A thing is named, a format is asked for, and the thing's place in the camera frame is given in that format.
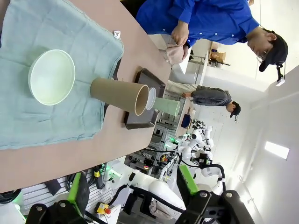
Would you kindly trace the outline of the person's right hand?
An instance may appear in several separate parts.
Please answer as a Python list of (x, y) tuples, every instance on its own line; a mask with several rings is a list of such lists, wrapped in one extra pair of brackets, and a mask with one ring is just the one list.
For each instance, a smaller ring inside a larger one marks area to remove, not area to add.
[(173, 29), (171, 37), (177, 45), (184, 45), (189, 36), (188, 23), (178, 21), (177, 26)]

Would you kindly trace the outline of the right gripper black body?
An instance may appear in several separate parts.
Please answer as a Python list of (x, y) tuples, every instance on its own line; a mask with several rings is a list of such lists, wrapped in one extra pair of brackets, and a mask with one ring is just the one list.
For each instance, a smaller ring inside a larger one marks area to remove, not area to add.
[(196, 153), (196, 164), (202, 165), (211, 165), (212, 164), (212, 153)]

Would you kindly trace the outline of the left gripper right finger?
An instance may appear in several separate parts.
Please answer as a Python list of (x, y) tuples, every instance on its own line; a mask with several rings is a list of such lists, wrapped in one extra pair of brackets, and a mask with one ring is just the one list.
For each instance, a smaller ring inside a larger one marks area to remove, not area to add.
[(177, 224), (202, 224), (206, 218), (219, 224), (254, 224), (254, 220), (235, 190), (223, 189), (221, 195), (199, 190), (186, 165), (177, 169), (177, 186), (186, 210)]

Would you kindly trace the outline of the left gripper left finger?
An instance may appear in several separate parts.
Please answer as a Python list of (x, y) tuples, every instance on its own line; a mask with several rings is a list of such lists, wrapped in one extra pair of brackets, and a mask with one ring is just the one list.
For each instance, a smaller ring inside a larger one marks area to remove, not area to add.
[(66, 200), (50, 207), (36, 203), (29, 211), (27, 224), (86, 224), (85, 210), (89, 200), (89, 184), (83, 172), (77, 172)]

